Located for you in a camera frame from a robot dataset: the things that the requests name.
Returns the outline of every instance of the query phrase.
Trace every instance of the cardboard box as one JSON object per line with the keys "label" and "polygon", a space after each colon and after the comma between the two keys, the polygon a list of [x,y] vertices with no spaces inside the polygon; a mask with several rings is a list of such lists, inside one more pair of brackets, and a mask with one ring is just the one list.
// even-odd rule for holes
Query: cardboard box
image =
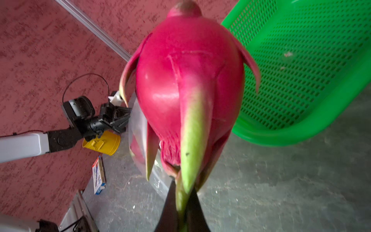
{"label": "cardboard box", "polygon": [[105,188],[106,178],[104,177],[102,157],[98,157],[93,164],[94,194],[98,195]]}

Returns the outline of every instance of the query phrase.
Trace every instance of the green plastic basket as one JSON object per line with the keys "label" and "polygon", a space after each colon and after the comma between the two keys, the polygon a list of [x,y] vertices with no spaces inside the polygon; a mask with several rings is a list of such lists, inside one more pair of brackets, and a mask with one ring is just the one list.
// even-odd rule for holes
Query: green plastic basket
{"label": "green plastic basket", "polygon": [[262,73],[246,70],[239,137],[265,146],[308,139],[371,81],[371,0],[240,0],[222,23]]}

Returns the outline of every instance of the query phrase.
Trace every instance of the transparent plastic bag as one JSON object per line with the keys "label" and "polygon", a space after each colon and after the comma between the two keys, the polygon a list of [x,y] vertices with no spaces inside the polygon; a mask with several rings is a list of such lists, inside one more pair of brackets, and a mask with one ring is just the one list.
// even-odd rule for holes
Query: transparent plastic bag
{"label": "transparent plastic bag", "polygon": [[[145,176],[147,119],[138,104],[135,93],[130,98],[129,107],[132,108],[128,125],[130,155],[142,175]],[[163,199],[166,199],[172,179],[162,167],[160,155],[160,150],[157,150],[155,163],[150,175],[150,185]]]}

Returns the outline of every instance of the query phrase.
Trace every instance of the gray floor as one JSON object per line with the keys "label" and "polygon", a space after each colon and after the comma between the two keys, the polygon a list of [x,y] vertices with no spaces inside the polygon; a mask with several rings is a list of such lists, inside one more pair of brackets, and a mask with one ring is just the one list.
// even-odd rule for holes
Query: gray floor
{"label": "gray floor", "polygon": [[[325,131],[281,148],[231,135],[206,194],[205,218],[218,231],[371,231],[371,86]],[[164,201],[128,154],[104,156],[107,187],[84,198],[101,232],[152,232]]]}

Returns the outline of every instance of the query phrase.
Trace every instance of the black cable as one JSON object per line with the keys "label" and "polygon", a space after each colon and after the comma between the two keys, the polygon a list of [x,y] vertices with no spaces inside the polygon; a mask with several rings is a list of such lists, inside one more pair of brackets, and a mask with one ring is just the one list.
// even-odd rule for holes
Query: black cable
{"label": "black cable", "polygon": [[96,76],[100,77],[101,79],[103,79],[103,81],[106,83],[107,88],[108,88],[108,95],[107,95],[107,96],[109,96],[109,86],[108,86],[108,83],[107,83],[106,79],[104,79],[104,77],[102,77],[101,75],[96,74],[96,73],[85,73],[85,74],[83,74],[83,75],[81,75],[81,76],[76,77],[75,79],[73,79],[73,80],[71,81],[71,83],[69,83],[69,84],[67,85],[65,91],[63,92],[63,96],[62,96],[62,104],[63,104],[63,102],[64,102],[64,98],[65,98],[66,91],[67,91],[68,88],[71,86],[71,84],[74,83],[76,80],[78,80],[78,79],[80,79],[80,78],[82,78],[82,77],[84,77],[84,76],[87,76],[87,75],[96,75]]}
{"label": "black cable", "polygon": [[82,218],[83,218],[83,216],[81,218],[79,218],[77,221],[75,221],[74,223],[72,223],[71,225],[67,226],[67,228],[64,228],[63,230],[61,230],[60,232],[64,232],[64,231],[68,230],[69,228],[71,228],[73,225],[76,225]]}
{"label": "black cable", "polygon": [[4,136],[0,136],[0,138],[9,137],[9,136],[13,136],[13,135],[20,135],[20,134],[30,133],[30,132],[33,132],[33,131],[38,131],[38,132],[45,133],[45,132],[42,131],[42,130],[29,130],[29,131],[24,131],[24,132],[22,132],[22,133],[15,133],[15,132],[14,132],[12,135],[4,135]]}

